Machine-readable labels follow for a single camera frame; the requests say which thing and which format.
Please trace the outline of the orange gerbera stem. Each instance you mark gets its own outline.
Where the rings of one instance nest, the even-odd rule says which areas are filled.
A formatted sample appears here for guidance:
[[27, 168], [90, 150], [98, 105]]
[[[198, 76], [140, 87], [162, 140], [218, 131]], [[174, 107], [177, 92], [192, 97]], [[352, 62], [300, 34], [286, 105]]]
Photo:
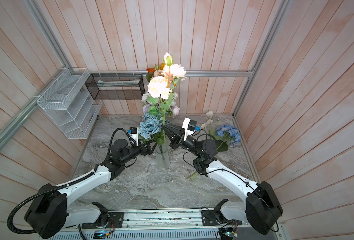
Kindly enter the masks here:
[[160, 65], [155, 65], [153, 68], [147, 68], [147, 72], [148, 74], [152, 75], [153, 73], [155, 73], [158, 70], [163, 70], [165, 67], [164, 63], [161, 63]]

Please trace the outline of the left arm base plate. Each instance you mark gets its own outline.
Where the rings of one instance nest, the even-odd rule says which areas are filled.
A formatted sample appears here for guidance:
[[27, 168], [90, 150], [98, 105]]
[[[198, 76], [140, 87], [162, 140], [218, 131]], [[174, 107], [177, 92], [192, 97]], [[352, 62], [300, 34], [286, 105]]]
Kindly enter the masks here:
[[109, 212], [99, 217], [95, 223], [82, 224], [83, 229], [120, 229], [124, 221], [124, 212]]

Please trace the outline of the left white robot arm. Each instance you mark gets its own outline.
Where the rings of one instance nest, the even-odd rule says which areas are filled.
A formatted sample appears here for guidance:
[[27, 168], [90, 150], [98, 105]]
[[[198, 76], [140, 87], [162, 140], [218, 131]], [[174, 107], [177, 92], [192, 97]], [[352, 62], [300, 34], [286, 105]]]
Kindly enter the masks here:
[[80, 208], [70, 205], [85, 193], [117, 178], [139, 155], [151, 155], [161, 143], [140, 137], [139, 131], [134, 129], [126, 135], [127, 139], [110, 140], [104, 161], [90, 172], [62, 185], [47, 184], [31, 197], [25, 221], [33, 228], [33, 233], [48, 239], [67, 227], [86, 223], [99, 228], [110, 225], [109, 211], [102, 204], [93, 202]]

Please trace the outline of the peach rose spray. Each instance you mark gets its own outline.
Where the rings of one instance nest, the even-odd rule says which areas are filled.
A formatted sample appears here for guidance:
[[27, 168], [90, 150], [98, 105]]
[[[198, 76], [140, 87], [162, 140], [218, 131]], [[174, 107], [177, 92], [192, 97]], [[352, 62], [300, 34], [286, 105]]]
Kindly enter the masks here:
[[154, 72], [153, 77], [160, 77], [164, 75], [164, 71], [162, 69], [158, 69]]

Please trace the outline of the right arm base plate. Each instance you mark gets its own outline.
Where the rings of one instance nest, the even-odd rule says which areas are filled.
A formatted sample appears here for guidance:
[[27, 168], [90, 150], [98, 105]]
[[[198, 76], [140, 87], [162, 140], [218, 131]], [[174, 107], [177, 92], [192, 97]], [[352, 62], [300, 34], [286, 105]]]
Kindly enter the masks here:
[[200, 209], [201, 220], [204, 226], [224, 226], [225, 224], [240, 225], [242, 222], [237, 220], [227, 220], [219, 211], [210, 210], [207, 207]]

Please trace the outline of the cream rose spray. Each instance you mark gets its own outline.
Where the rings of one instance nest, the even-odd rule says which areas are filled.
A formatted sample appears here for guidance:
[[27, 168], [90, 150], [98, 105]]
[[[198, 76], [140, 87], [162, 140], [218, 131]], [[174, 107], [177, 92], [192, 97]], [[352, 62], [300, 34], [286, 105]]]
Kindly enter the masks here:
[[183, 66], [174, 63], [174, 58], [169, 53], [165, 53], [162, 63], [165, 64], [163, 76], [153, 77], [153, 74], [147, 74], [147, 92], [151, 95], [148, 98], [148, 102], [151, 103], [148, 113], [154, 116], [160, 115], [163, 119], [162, 124], [165, 124], [167, 117], [172, 117], [171, 105], [174, 93], [185, 79], [186, 70]]

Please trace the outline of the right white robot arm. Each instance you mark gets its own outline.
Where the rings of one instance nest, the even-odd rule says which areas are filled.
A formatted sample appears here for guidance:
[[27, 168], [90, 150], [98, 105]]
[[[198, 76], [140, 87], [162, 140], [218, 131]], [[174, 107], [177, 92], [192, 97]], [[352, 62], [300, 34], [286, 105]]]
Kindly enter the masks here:
[[191, 135], [173, 134], [169, 137], [173, 149], [182, 147], [196, 156], [192, 165], [198, 174], [209, 177], [227, 187], [239, 197], [238, 202], [222, 200], [211, 211], [219, 224], [231, 221], [247, 222], [257, 232], [267, 235], [278, 224], [283, 209], [271, 185], [246, 179], [221, 163], [216, 155], [217, 141], [208, 138], [198, 141]]

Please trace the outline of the lilac pompom flower spray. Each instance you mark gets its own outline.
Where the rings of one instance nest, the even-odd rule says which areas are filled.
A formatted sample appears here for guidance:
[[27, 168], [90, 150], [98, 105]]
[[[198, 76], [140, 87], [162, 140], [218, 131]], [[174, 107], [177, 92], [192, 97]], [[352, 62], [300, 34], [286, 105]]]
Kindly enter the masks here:
[[149, 107], [151, 106], [151, 103], [148, 102], [148, 98], [150, 97], [150, 93], [146, 92], [142, 95], [141, 103], [143, 105], [143, 113], [144, 115], [149, 112]]

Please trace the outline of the clear glass vase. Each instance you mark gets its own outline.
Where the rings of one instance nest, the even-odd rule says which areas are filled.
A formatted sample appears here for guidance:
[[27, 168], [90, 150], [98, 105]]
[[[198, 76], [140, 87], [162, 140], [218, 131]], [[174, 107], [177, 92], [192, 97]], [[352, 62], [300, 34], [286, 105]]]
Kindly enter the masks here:
[[156, 163], [159, 170], [167, 170], [170, 165], [170, 153], [166, 143], [158, 145], [155, 149]]

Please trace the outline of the dusty blue rose bunch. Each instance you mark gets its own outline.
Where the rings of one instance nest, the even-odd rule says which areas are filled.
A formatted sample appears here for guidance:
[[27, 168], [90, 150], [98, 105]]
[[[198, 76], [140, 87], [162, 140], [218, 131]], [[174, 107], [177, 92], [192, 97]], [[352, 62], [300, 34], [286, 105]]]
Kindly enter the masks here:
[[144, 121], [140, 122], [139, 135], [143, 142], [157, 142], [158, 145], [165, 143], [165, 133], [162, 130], [163, 119], [160, 115], [145, 114]]

